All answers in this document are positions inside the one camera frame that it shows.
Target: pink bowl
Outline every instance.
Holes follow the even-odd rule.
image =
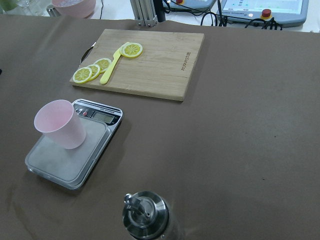
[[[96,0],[52,0],[52,5],[61,15],[85,18],[95,10]]]

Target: red button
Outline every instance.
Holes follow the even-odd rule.
[[[271,10],[270,10],[270,9],[264,9],[264,10],[262,11],[262,17],[268,18],[268,17],[270,17],[270,16],[271,16]]]

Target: yellow lemon slice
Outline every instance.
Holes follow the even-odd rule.
[[[94,62],[94,64],[99,65],[100,73],[104,73],[111,64],[111,60],[109,58],[100,58]]]
[[[136,42],[127,42],[120,50],[121,55],[127,58],[136,58],[142,53],[142,45]]]
[[[92,76],[90,77],[89,81],[91,81],[99,76],[101,68],[98,64],[90,64],[87,67],[91,68],[91,70],[92,70]]]
[[[81,67],[72,76],[72,80],[77,84],[83,84],[90,80],[92,70],[90,67]]]

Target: cutting board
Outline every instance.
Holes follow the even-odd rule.
[[[74,86],[183,101],[204,40],[203,33],[105,29],[79,68],[101,58],[113,60],[124,43],[140,43],[135,58],[121,56],[107,84],[100,76]]]

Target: brown tablecloth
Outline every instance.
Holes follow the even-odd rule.
[[[186,240],[320,239],[319,34],[140,28],[205,33],[180,103],[71,86],[107,28],[139,29],[133,20],[0,15],[0,239],[131,239],[123,197],[139,191],[167,200]],[[71,191],[29,172],[25,157],[40,137],[36,112],[79,98],[124,118]]]

